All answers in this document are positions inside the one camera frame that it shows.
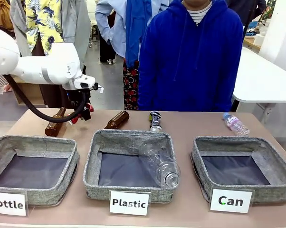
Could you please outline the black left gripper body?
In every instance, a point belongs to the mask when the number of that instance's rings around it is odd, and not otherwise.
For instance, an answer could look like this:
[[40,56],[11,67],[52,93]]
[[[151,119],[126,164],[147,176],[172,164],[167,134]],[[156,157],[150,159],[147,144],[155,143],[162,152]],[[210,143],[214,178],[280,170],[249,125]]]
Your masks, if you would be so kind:
[[76,111],[80,105],[84,102],[90,103],[90,89],[77,89],[67,90],[67,96],[72,104],[72,108]]

